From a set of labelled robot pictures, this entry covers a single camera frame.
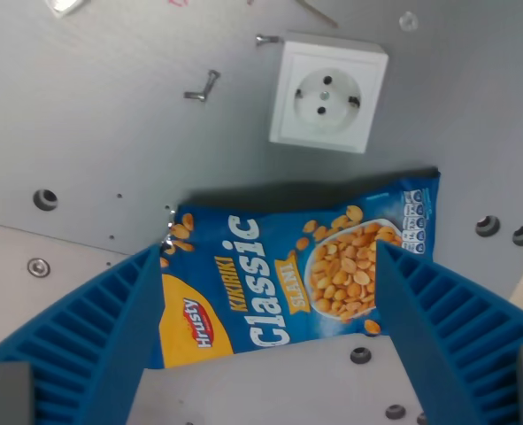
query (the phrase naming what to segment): peanut bag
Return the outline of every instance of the peanut bag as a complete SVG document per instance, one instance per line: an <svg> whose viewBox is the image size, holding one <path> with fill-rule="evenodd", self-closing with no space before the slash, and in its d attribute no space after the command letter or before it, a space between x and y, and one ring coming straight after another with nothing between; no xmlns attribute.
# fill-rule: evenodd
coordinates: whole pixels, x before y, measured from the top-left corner
<svg viewBox="0 0 523 425"><path fill-rule="evenodd" d="M401 179L332 210L181 206L161 258L152 368L350 333L386 335L376 244L432 256L439 177Z"/></svg>

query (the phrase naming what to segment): screw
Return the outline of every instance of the screw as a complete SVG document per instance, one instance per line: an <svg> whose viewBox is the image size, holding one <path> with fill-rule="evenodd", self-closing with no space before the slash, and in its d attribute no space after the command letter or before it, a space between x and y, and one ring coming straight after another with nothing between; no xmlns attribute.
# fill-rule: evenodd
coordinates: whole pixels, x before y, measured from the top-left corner
<svg viewBox="0 0 523 425"><path fill-rule="evenodd" d="M34 277L47 277L50 274L50 266L44 259L30 259L27 262L27 271Z"/></svg>

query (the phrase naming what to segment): metal clip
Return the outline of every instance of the metal clip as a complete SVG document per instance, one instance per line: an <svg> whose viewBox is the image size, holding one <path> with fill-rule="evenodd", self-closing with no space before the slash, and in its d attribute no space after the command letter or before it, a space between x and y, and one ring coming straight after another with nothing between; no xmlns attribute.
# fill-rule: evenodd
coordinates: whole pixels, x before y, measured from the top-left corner
<svg viewBox="0 0 523 425"><path fill-rule="evenodd" d="M200 102L206 102L208 100L208 95L210 95L210 92L212 91L212 88L214 87L214 83L220 76L221 76L221 73L211 69L210 71L208 71L208 82L206 83L206 87L204 87L204 91L201 93L199 93L197 91L185 91L184 98L199 100Z"/></svg>

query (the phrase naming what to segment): bowl of peanuts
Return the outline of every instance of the bowl of peanuts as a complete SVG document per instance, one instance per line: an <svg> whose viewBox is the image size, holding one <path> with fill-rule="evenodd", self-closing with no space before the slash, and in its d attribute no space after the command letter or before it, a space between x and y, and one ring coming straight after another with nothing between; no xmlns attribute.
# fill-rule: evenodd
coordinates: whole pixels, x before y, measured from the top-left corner
<svg viewBox="0 0 523 425"><path fill-rule="evenodd" d="M304 285L317 312L350 323L375 308L378 240L400 246L401 232L389 220L370 220L316 245L306 263Z"/></svg>

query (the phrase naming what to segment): metal surface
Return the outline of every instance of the metal surface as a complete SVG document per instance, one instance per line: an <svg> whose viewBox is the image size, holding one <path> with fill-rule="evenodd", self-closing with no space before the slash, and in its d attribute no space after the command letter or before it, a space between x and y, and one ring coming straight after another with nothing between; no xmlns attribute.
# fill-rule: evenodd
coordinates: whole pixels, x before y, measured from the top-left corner
<svg viewBox="0 0 523 425"><path fill-rule="evenodd" d="M47 277L50 274L50 265L44 259L30 259L27 262L27 271L34 277Z"/></svg>
<svg viewBox="0 0 523 425"><path fill-rule="evenodd" d="M39 252L58 273L44 281L23 273L28 251ZM0 227L0 341L106 270L106 261L117 264L122 258ZM360 346L373 351L373 360L362 367L351 363L348 355ZM398 423L416 425L422 408L390 340L343 336L188 367L146 370L128 423L392 425L384 411L393 400L408 412Z"/></svg>
<svg viewBox="0 0 523 425"><path fill-rule="evenodd" d="M98 0L64 19L41 1L0 0L0 224L134 253L165 233L165 205L197 194L267 186L283 209L320 199L287 201L276 183L355 190L437 165L436 260L509 297L523 271L511 243L523 223L523 0L310 3L339 29L283 0ZM399 27L407 11L412 33ZM252 40L288 30L389 54L365 155L267 141L281 49ZM224 74L215 96L181 101L211 67ZM32 202L45 187L54 212ZM503 228L480 238L473 224L489 214Z"/></svg>
<svg viewBox="0 0 523 425"><path fill-rule="evenodd" d="M204 87L204 90L200 93L194 91L185 91L184 98L199 100L200 102L206 102L208 100L210 92L214 87L214 84L216 83L216 80L220 76L221 74L218 71L214 71L213 69L211 69L210 71L208 71L208 82L206 82L206 87Z"/></svg>
<svg viewBox="0 0 523 425"><path fill-rule="evenodd" d="M280 38L278 35L262 35L257 34L255 36L255 45L256 46L263 46L264 44L268 43L282 43L282 38Z"/></svg>

